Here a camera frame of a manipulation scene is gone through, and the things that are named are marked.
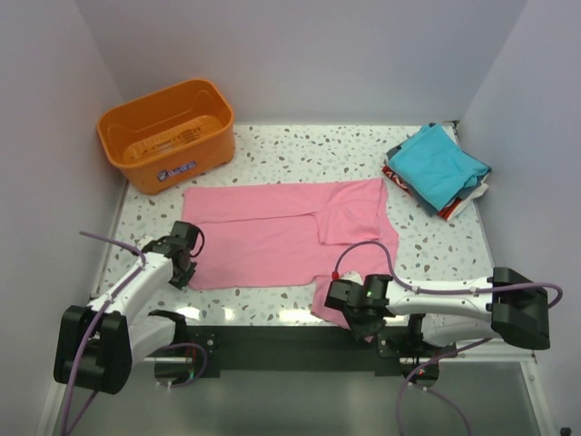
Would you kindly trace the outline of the pink t shirt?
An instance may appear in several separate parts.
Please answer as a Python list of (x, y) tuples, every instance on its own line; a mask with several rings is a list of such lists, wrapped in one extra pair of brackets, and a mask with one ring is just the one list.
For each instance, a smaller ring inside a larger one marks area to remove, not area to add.
[(182, 220), (205, 236), (190, 285), (209, 291), (314, 284), (312, 313), (346, 327), (341, 312), (324, 305), (331, 274), (387, 272), (380, 247), (392, 257), (399, 248), (387, 200), (380, 178), (189, 188)]

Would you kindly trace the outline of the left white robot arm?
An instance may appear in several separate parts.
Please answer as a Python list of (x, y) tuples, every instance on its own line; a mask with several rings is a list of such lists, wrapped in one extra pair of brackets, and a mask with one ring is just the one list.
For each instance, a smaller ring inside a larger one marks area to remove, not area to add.
[(163, 286), (183, 289), (194, 276), (194, 260), (205, 245), (202, 230), (177, 221), (169, 234), (149, 238), (143, 247), (119, 243), (137, 260), (109, 291), (63, 314), (54, 359), (54, 380), (91, 391), (116, 394), (132, 367), (161, 350), (182, 354), (190, 340), (183, 315), (140, 310)]

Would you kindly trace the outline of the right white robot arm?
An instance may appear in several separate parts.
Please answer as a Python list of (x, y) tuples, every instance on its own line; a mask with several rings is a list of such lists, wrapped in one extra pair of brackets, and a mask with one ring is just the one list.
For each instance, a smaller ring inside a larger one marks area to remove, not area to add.
[(550, 348), (546, 287), (509, 268), (458, 282), (353, 273), (330, 283), (324, 305), (341, 312), (358, 340), (378, 333), (388, 318), (417, 317), (419, 326), (404, 335), (407, 351), (417, 357), (435, 347), (488, 338), (526, 350)]

